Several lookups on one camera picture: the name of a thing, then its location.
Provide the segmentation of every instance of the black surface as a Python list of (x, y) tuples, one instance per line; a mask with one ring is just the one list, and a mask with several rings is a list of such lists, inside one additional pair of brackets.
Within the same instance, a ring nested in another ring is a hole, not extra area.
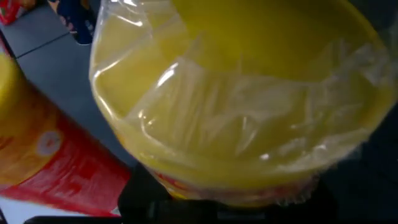
[(132, 176), (119, 198), (124, 223), (284, 223), (337, 218), (335, 199), (322, 182), (306, 203), (243, 210), (205, 200), (171, 200), (141, 165)]
[(24, 224), (123, 224), (121, 218), (105, 217), (34, 217)]

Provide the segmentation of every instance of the yellow and red container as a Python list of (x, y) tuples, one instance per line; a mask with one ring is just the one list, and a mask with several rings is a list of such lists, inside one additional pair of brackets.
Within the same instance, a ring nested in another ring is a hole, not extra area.
[(0, 195), (117, 215), (129, 171), (0, 55)]
[(95, 100), (177, 198), (308, 195), (397, 99), (387, 49), (346, 0), (103, 1), (98, 25)]

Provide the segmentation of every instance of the red label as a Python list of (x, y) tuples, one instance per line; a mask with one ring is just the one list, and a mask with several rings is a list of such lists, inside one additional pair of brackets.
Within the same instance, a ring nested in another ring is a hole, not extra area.
[(112, 211), (129, 179), (128, 169), (67, 118), (61, 116), (57, 131), (62, 140), (49, 131), (44, 141), (45, 149), (59, 148), (50, 162), (0, 194), (90, 215), (115, 215)]

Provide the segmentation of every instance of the bucket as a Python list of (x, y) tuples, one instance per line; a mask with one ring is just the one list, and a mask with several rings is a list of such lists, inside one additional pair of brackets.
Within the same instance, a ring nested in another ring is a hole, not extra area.
[(396, 101), (389, 54), (345, 0), (103, 1), (94, 98), (176, 198), (308, 198)]

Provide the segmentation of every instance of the yellow bucket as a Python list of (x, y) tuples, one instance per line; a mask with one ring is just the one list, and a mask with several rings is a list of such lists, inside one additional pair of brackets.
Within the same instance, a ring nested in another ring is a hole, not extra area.
[(172, 195), (230, 205), (310, 191), (396, 100), (345, 0), (106, 2), (90, 69), (115, 134)]

